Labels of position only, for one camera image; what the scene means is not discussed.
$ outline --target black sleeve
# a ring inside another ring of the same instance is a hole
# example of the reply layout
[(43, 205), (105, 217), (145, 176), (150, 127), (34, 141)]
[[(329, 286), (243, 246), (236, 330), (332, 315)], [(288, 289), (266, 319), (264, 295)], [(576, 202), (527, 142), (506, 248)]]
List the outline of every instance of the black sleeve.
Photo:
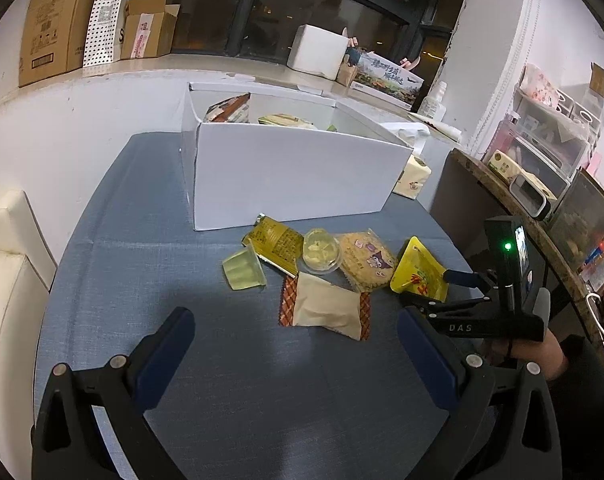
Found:
[(564, 478), (604, 480), (604, 365), (584, 338), (562, 343), (568, 369), (550, 384)]

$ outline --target white foam box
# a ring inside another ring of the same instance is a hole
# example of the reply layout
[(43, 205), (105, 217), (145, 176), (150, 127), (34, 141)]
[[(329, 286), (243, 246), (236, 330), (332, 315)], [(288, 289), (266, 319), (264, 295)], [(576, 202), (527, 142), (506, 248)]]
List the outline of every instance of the white foam box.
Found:
[(334, 32), (312, 25), (300, 25), (288, 55), (287, 66), (298, 72), (335, 81), (348, 44), (349, 38)]
[[(204, 123), (208, 108), (251, 93), (249, 123)], [(258, 124), (284, 113), (318, 130)], [(330, 125), (337, 132), (326, 130)], [(181, 160), (197, 231), (380, 211), (413, 149), (347, 104), (256, 82), (194, 82)]]

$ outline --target screw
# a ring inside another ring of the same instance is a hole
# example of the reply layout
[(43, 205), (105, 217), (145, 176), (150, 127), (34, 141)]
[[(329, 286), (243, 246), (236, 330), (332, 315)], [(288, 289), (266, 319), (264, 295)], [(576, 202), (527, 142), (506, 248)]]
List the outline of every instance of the screw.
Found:
[(539, 372), (542, 371), (540, 365), (537, 363), (533, 363), (532, 361), (526, 365), (526, 369), (533, 375), (539, 375)]
[(482, 358), (477, 354), (470, 354), (466, 356), (466, 364), (472, 368), (479, 368), (483, 364)]
[(66, 373), (66, 365), (64, 363), (58, 363), (53, 367), (53, 375), (60, 377)]
[(111, 368), (122, 368), (127, 363), (127, 358), (124, 355), (116, 355), (111, 358), (109, 364)]

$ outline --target blue tablecloth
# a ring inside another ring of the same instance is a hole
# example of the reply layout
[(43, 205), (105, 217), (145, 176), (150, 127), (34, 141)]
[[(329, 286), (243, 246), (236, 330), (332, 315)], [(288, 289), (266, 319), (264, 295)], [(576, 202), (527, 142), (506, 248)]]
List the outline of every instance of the blue tablecloth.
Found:
[[(233, 291), (224, 279), (222, 259), (250, 228), (191, 229), (178, 150), (179, 134), (133, 136), (93, 194), (45, 314), (36, 410), (57, 362), (102, 366), (186, 306), (195, 340), (146, 418), (187, 478), (403, 479), (447, 414), (398, 342), (397, 297), (371, 295), (366, 342), (279, 326), (280, 273), (265, 266), (265, 289)], [(468, 270), (422, 206), (394, 194), (379, 213), (290, 225), (303, 233), (371, 228), (393, 251), (416, 235), (443, 265)], [(449, 298), (468, 294), (451, 287)], [(103, 410), (98, 420), (120, 474), (134, 478)]]

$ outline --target blue gripper pad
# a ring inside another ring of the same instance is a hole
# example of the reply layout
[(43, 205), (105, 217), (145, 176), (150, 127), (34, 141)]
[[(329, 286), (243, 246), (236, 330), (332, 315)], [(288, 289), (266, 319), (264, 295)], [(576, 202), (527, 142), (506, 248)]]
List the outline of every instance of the blue gripper pad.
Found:
[(127, 383), (141, 413), (160, 402), (194, 335), (193, 313), (178, 307), (156, 333), (145, 336), (131, 352)]
[(397, 335), (435, 405), (451, 412), (457, 405), (458, 384), (463, 377), (458, 376), (459, 370), (458, 374), (453, 371), (437, 349), (438, 343), (433, 341), (444, 336), (438, 334), (414, 307), (400, 312)]

